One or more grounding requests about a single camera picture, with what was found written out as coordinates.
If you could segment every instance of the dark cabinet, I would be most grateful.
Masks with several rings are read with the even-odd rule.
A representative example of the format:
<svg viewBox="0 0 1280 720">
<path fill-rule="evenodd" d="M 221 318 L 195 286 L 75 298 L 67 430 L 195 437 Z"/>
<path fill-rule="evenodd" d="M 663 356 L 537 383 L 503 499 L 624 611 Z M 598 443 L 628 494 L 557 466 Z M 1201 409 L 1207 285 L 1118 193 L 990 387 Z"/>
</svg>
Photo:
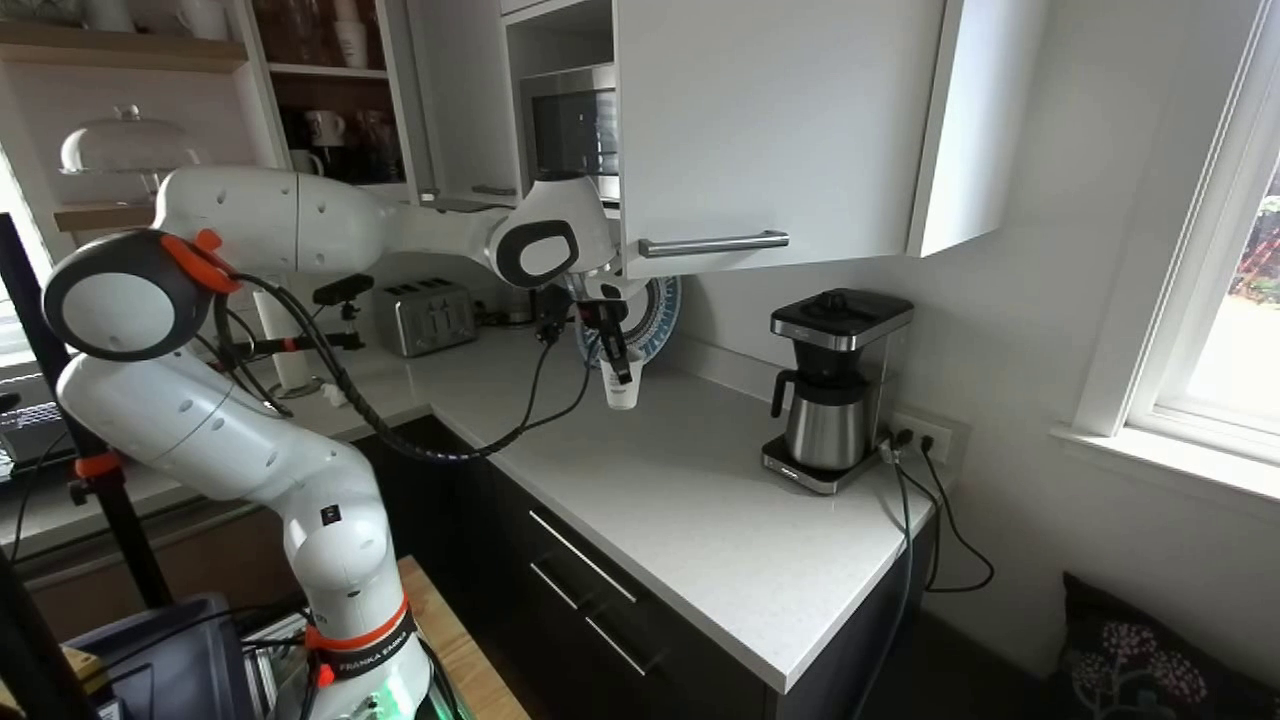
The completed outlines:
<svg viewBox="0 0 1280 720">
<path fill-rule="evenodd" d="M 456 443 L 435 421 L 406 430 L 433 447 Z M 493 463 L 372 455 L 400 553 L 530 684 L 537 716 L 848 716 L 900 603 L 902 564 L 779 694 Z"/>
</svg>

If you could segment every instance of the cabinet handle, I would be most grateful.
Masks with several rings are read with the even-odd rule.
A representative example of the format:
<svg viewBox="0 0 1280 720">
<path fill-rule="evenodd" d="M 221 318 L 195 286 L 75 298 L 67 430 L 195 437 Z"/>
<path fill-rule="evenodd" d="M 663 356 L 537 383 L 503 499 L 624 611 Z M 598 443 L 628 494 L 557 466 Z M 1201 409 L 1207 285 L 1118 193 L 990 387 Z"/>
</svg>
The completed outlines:
<svg viewBox="0 0 1280 720">
<path fill-rule="evenodd" d="M 628 642 L 620 642 L 597 616 L 582 616 L 582 624 L 620 655 L 634 675 L 647 675 L 657 661 L 639 664 Z"/>
<path fill-rule="evenodd" d="M 647 241 L 639 236 L 639 257 L 714 257 L 714 252 L 755 252 L 755 246 L 787 246 L 787 230 L 755 230 L 755 236 L 690 236 L 690 241 Z"/>
<path fill-rule="evenodd" d="M 529 564 L 529 570 L 542 579 L 549 590 L 559 597 L 570 611 L 579 611 L 579 600 L 570 600 L 568 587 L 559 587 L 540 564 Z"/>
<path fill-rule="evenodd" d="M 586 553 L 579 553 L 564 530 L 557 530 L 557 524 L 549 524 L 540 511 L 529 511 L 529 520 L 542 529 L 559 549 L 568 549 L 579 564 L 586 564 L 616 597 L 624 597 L 628 603 L 639 603 L 639 597 L 628 590 L 628 582 L 606 574 Z"/>
</svg>

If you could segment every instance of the upper cabinet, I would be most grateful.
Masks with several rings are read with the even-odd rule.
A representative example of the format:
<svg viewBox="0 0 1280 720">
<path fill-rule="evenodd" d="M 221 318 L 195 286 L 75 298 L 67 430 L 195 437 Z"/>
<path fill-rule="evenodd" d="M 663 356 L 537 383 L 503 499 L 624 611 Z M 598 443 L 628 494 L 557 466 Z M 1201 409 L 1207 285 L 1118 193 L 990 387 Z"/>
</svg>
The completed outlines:
<svg viewBox="0 0 1280 720">
<path fill-rule="evenodd" d="M 435 193 L 406 0 L 232 0 L 272 168 L 362 182 L 379 194 Z"/>
<path fill-rule="evenodd" d="M 411 70 L 443 203 L 514 203 L 498 0 L 411 0 Z"/>
<path fill-rule="evenodd" d="M 1049 0 L 417 0 L 438 200 L 597 175 L 628 277 L 998 224 Z"/>
<path fill-rule="evenodd" d="M 624 273 L 941 252 L 998 224 L 1044 0 L 620 0 Z"/>
</svg>

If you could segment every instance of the cup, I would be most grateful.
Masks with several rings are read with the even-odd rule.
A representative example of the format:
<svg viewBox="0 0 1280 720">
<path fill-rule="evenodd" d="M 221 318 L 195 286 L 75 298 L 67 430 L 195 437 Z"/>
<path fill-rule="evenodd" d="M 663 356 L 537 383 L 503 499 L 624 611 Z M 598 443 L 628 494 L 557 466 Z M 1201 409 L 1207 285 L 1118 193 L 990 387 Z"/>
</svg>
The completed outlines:
<svg viewBox="0 0 1280 720">
<path fill-rule="evenodd" d="M 313 106 L 309 110 L 309 129 L 313 129 L 313 147 L 339 147 L 349 143 L 349 119 L 330 106 Z"/>
<path fill-rule="evenodd" d="M 293 170 L 323 175 L 323 161 L 317 153 L 309 153 L 309 147 L 293 147 L 286 163 L 293 163 Z"/>
<path fill-rule="evenodd" d="M 227 38 L 227 14 L 221 0 L 176 0 L 176 14 L 200 38 Z"/>
<path fill-rule="evenodd" d="M 606 356 L 598 351 L 597 366 L 598 366 L 598 383 L 603 383 L 603 404 L 616 413 L 630 413 L 639 404 L 643 362 L 630 356 L 628 361 L 630 380 L 616 380 Z"/>
</svg>

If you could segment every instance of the white countertop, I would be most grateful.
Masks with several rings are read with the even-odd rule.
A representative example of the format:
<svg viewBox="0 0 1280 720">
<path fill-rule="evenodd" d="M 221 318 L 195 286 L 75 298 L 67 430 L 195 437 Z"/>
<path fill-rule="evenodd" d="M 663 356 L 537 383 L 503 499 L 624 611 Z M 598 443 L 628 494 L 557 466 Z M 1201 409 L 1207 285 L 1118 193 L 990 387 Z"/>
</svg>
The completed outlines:
<svg viewBox="0 0 1280 720">
<path fill-rule="evenodd" d="M 537 351 L 530 329 L 514 329 L 424 361 L 344 361 L 389 423 L 433 409 L 466 443 L 486 443 L 520 421 Z M 579 361 L 564 336 L 540 413 L 564 409 L 577 383 Z M 293 409 L 317 430 L 369 437 L 354 413 L 319 397 Z M 769 689 L 787 692 L 893 568 L 902 536 L 893 524 L 900 492 L 888 472 L 839 494 L 799 492 L 758 466 L 758 443 L 775 430 L 779 421 L 758 401 L 657 362 L 634 413 L 606 413 L 591 380 L 568 421 L 520 437 L 493 463 Z M 188 494 L 147 472 L 130 472 L 130 492 L 140 509 Z"/>
</svg>

